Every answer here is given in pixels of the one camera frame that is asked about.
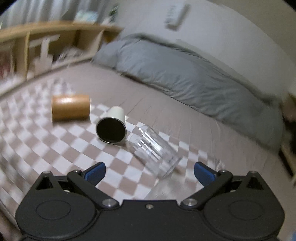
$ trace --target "white wall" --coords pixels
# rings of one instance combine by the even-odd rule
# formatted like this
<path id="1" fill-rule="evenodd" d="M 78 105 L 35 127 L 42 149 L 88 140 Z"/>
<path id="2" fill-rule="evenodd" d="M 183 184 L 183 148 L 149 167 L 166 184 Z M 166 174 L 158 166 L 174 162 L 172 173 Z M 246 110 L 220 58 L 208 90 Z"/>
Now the white wall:
<path id="1" fill-rule="evenodd" d="M 296 12 L 284 0 L 211 0 L 256 24 L 296 63 Z"/>
<path id="2" fill-rule="evenodd" d="M 259 27 L 226 6 L 187 0 L 191 8 L 178 31 L 165 28 L 170 0 L 111 0 L 119 3 L 116 24 L 123 35 L 155 34 L 171 42 L 181 39 L 222 61 L 261 91 L 284 98 L 296 76 L 289 56 Z"/>

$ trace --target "white cup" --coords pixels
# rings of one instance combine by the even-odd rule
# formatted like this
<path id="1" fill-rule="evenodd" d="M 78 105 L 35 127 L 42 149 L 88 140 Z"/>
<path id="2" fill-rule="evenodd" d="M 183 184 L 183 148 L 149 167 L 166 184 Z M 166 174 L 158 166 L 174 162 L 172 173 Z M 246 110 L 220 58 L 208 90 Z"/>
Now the white cup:
<path id="1" fill-rule="evenodd" d="M 108 144 L 122 144 L 126 137 L 126 116 L 119 106 L 113 106 L 96 125 L 98 137 Z"/>

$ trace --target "black cup opening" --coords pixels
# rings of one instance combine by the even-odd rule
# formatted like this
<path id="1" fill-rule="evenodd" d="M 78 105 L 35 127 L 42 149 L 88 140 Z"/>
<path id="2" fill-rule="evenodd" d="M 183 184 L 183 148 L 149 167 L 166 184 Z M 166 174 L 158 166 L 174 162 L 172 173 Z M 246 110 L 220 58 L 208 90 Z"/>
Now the black cup opening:
<path id="1" fill-rule="evenodd" d="M 107 117 L 98 122 L 96 133 L 102 141 L 115 144 L 125 138 L 126 128 L 120 120 Z"/>

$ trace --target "cup rim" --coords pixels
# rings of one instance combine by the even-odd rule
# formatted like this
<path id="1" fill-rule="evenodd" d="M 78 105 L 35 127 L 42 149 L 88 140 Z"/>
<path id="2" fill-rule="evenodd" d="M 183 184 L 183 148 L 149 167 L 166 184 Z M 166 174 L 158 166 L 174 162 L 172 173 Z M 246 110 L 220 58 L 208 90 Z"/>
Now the cup rim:
<path id="1" fill-rule="evenodd" d="M 121 141 L 119 141 L 119 142 L 108 142 L 108 141 L 106 141 L 106 140 L 103 140 L 103 139 L 99 136 L 99 134 L 98 134 L 98 125 L 100 124 L 100 122 L 101 122 L 102 120 L 105 120 L 105 119 L 114 119 L 114 120 L 117 120 L 117 121 L 119 121 L 119 122 L 124 126 L 125 135 L 124 135 L 124 137 L 122 138 Z M 98 138 L 99 138 L 101 141 L 103 141 L 103 142 L 105 142 L 105 143 L 107 143 L 107 144 L 117 145 L 117 144 L 122 143 L 122 141 L 126 138 L 126 135 L 127 135 L 127 129 L 126 129 L 126 125 L 125 125 L 120 119 L 115 118 L 115 117 L 106 116 L 106 117 L 103 117 L 102 119 L 100 119 L 100 120 L 97 122 L 97 124 L 96 124 L 96 134 L 97 134 Z"/>

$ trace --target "white curtain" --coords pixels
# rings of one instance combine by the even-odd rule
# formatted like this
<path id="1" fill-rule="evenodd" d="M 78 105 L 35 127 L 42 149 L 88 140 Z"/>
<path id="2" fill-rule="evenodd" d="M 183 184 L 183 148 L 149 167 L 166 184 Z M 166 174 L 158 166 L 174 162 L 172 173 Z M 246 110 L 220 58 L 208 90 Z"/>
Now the white curtain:
<path id="1" fill-rule="evenodd" d="M 79 10 L 96 11 L 98 22 L 110 0 L 18 0 L 1 16 L 2 28 L 38 21 L 74 20 Z"/>

